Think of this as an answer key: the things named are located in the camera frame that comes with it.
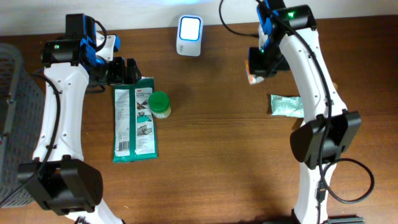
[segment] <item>gray crate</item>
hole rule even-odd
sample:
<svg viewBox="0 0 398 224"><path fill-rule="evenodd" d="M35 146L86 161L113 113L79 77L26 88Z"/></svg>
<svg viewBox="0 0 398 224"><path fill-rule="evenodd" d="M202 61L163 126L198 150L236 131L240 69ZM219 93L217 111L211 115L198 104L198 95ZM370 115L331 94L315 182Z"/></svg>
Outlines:
<svg viewBox="0 0 398 224"><path fill-rule="evenodd" d="M25 71L18 49L0 44L0 200L19 185L18 165L32 160L42 126L44 99ZM24 189L4 207L21 207L32 201Z"/></svg>

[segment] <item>green lid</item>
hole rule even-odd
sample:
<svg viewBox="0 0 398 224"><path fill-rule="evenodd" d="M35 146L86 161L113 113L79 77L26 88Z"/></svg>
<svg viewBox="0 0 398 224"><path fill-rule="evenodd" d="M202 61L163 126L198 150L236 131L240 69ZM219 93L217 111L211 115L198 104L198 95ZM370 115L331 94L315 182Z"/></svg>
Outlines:
<svg viewBox="0 0 398 224"><path fill-rule="evenodd" d="M155 113L163 113L170 107L170 100L166 93L156 91L149 97L149 107Z"/></svg>

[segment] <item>barcode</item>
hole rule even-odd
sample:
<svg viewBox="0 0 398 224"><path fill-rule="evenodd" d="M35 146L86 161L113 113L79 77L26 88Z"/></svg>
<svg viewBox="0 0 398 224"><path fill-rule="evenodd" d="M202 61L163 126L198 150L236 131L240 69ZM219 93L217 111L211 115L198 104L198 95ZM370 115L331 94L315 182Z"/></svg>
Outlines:
<svg viewBox="0 0 398 224"><path fill-rule="evenodd" d="M126 151L130 150L130 142L119 142L119 151Z"/></svg>

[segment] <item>wooden table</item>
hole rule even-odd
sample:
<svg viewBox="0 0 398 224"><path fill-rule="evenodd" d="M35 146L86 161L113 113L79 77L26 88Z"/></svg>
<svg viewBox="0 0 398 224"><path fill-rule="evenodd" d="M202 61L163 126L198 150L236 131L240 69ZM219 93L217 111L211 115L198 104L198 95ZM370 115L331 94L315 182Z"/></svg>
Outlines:
<svg viewBox="0 0 398 224"><path fill-rule="evenodd" d="M319 20L332 80L362 126L344 157L373 171L365 201L329 198L330 216L357 214L368 223L398 222L398 16ZM255 32L257 24L231 26ZM291 73L250 86L244 67L257 40L205 26L200 57L175 51L177 28L118 30L118 55L135 58L155 87L169 94L172 115L157 120L159 158L113 164L112 90L86 95L81 127L85 162L99 169L104 199L126 223L236 223L289 216L299 192L299 164L290 150L295 118L271 117L269 95L298 95ZM29 72L58 35L1 37L16 45ZM338 165L331 187L356 198L369 187L365 171ZM0 223L72 223L35 203L1 209Z"/></svg>

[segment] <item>green jar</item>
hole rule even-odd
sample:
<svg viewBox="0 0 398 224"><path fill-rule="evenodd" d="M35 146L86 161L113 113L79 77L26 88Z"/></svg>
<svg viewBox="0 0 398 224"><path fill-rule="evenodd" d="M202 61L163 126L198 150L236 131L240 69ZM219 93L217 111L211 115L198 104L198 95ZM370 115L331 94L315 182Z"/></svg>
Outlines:
<svg viewBox="0 0 398 224"><path fill-rule="evenodd" d="M166 118L172 112L169 97L162 91L156 91L151 94L148 104L155 118Z"/></svg>

